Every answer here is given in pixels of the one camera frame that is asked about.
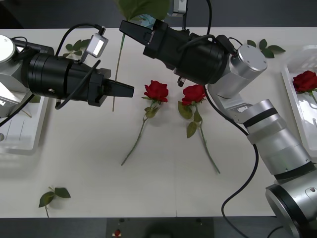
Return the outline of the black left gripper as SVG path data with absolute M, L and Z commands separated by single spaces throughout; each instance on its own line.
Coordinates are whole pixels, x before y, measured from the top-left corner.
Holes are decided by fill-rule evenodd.
M 69 96 L 90 71 L 90 67 L 74 64 L 67 77 L 66 95 Z M 109 79 L 111 70 L 106 68 L 95 69 L 85 83 L 71 97 L 73 101 L 87 102 L 90 106 L 100 107 L 107 96 L 132 98 L 134 87 Z

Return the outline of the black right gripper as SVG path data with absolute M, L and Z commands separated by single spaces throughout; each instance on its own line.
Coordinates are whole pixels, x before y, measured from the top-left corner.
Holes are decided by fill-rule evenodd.
M 158 19 L 153 30 L 123 20 L 119 31 L 144 45 L 143 55 L 162 61 L 167 68 L 177 68 L 180 64 L 182 53 L 178 48 L 189 41 L 190 35 L 189 29 L 174 30 Z

